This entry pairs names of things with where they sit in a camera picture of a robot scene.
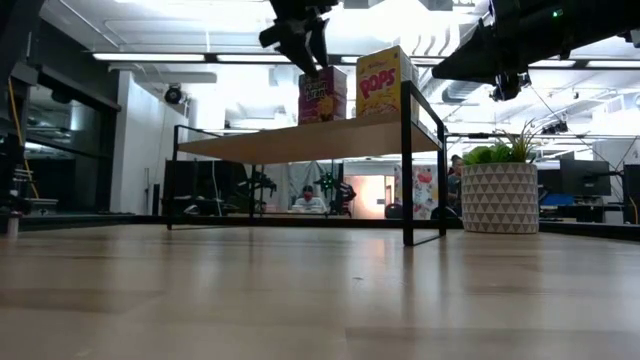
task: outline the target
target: green plant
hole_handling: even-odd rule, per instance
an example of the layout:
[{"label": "green plant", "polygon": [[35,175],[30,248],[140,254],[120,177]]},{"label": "green plant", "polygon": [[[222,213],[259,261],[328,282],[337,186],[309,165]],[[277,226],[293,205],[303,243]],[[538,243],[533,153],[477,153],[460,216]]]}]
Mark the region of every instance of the green plant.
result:
[{"label": "green plant", "polygon": [[508,162],[527,162],[531,150],[533,149],[533,137],[535,132],[531,132],[530,128],[533,120],[527,122],[518,135],[509,134],[504,130],[498,130],[507,136],[508,143],[499,140],[499,143],[487,147],[478,146],[463,156],[465,165],[478,165],[490,163],[508,163]]}]

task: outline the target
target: wooden floor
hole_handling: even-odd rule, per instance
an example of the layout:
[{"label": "wooden floor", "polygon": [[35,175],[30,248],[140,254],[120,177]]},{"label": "wooden floor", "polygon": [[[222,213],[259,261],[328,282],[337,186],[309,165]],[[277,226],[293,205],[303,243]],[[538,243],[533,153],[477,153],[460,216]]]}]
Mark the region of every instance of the wooden floor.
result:
[{"label": "wooden floor", "polygon": [[0,358],[638,359],[640,245],[123,226],[0,242]]}]

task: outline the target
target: ceiling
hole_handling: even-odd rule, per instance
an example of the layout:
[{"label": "ceiling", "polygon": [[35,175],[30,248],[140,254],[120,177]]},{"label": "ceiling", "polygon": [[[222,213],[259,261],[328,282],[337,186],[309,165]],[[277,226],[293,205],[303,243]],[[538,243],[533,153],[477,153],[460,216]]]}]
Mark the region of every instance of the ceiling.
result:
[{"label": "ceiling", "polygon": [[[454,11],[429,11],[424,0],[368,0],[375,4],[368,8],[354,8],[356,0],[345,1],[331,13],[326,30],[332,54],[362,55],[400,44],[413,55],[446,56],[488,7],[488,0],[454,7]],[[262,49],[258,42],[259,32],[274,19],[268,1],[48,0],[41,16],[93,52],[273,51]],[[612,38],[578,49],[573,56],[640,59],[640,50]],[[216,84],[208,84],[210,93],[203,91],[202,84],[194,92],[223,97],[231,121],[273,120],[283,110],[296,116],[300,72],[292,65],[140,64],[132,69],[140,82],[157,82],[163,75],[190,74],[193,78],[194,73],[215,73]],[[341,69],[349,76],[349,98],[355,100],[353,67]],[[531,78],[535,91],[527,89],[506,103],[491,101],[490,89],[478,84],[424,76],[420,85],[451,132],[496,128],[519,132],[531,119],[538,119],[538,124],[552,119],[551,110],[567,119],[573,132],[610,132],[613,130],[606,126],[593,128],[593,112],[601,111],[611,99],[640,92],[640,72],[633,71],[536,70]]]}]

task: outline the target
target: pops cereal box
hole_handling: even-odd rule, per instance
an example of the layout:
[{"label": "pops cereal box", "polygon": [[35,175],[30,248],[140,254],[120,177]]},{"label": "pops cereal box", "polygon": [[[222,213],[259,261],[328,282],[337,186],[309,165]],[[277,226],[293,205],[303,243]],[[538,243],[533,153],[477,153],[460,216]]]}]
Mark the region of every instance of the pops cereal box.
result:
[{"label": "pops cereal box", "polygon": [[[400,88],[405,80],[414,83],[418,68],[400,46],[363,56],[356,65],[356,116],[400,112]],[[412,102],[417,116],[417,103]]]},{"label": "pops cereal box", "polygon": [[335,67],[317,78],[300,75],[298,125],[342,120],[347,115],[347,75]]}]

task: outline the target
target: poster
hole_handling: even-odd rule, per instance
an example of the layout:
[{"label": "poster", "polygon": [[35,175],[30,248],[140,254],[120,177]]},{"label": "poster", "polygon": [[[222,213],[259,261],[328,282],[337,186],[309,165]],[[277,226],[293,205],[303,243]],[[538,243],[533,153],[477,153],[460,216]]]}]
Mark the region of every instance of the poster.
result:
[{"label": "poster", "polygon": [[[435,165],[413,166],[413,218],[429,220],[438,207],[438,173]],[[393,168],[395,181],[394,202],[402,204],[402,167]]]}]

